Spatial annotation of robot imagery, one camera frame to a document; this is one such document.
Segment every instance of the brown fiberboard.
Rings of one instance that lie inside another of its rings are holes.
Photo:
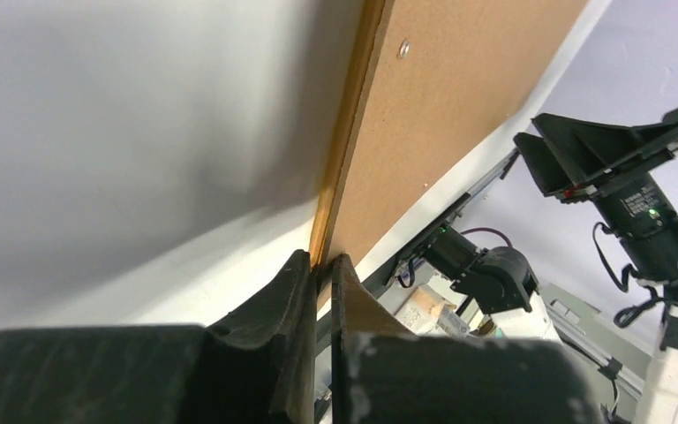
[[[361,118],[362,110],[365,109],[366,95],[373,82],[380,46],[385,29],[388,27],[388,18],[394,1],[366,0],[360,14],[358,33],[344,82],[342,103],[336,118],[326,174],[320,186],[318,209],[311,230],[312,265],[317,265],[321,261],[325,247],[330,243],[331,230],[357,140],[356,136],[352,136],[352,129],[356,124],[356,117]]]
[[[362,260],[428,186],[515,113],[584,6],[396,0],[355,117],[326,259],[345,252]],[[400,59],[405,39],[411,48]]]

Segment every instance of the grey surface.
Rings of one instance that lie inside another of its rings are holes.
[[[645,377],[645,371],[646,368],[648,368],[648,364],[651,362],[651,356],[642,352],[627,340],[617,336],[601,322],[594,320],[593,315],[596,311],[591,305],[586,304],[554,284],[549,284],[544,287],[540,291],[540,294],[545,303],[549,304],[557,299],[573,313],[580,316],[581,319],[578,322],[577,327],[588,339],[604,352],[619,360],[623,367],[629,369],[641,379]],[[598,367],[593,362],[590,362],[578,353],[576,354],[576,357],[581,364],[581,368],[586,373],[586,377],[589,380],[591,387],[594,389],[599,402],[605,405],[611,405],[614,400],[612,384],[605,376],[599,373]],[[618,383],[617,387],[620,392],[617,412],[625,419],[632,418],[633,415],[635,415],[637,402],[625,390],[622,384]]]
[[[624,0],[609,6],[543,111],[641,125],[660,120],[677,106],[678,2]],[[678,159],[653,176],[678,210]],[[617,310],[647,299],[648,293],[632,284],[630,293],[623,294],[612,285],[591,242],[591,226],[599,219],[591,204],[544,199],[519,161],[484,201],[467,210],[458,228],[487,225],[504,231],[540,280],[559,285],[611,318]],[[472,240],[484,243],[488,237]],[[600,244],[615,269],[629,261],[613,238],[601,237]],[[650,345],[659,310],[626,331]]]
[[[361,4],[0,2],[0,326],[208,234],[73,317],[128,321],[309,220]]]

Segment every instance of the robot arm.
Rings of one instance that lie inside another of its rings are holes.
[[[539,282],[515,248],[477,249],[447,224],[421,246],[418,255],[451,280],[451,290],[472,296],[507,337],[560,340],[539,296]]]

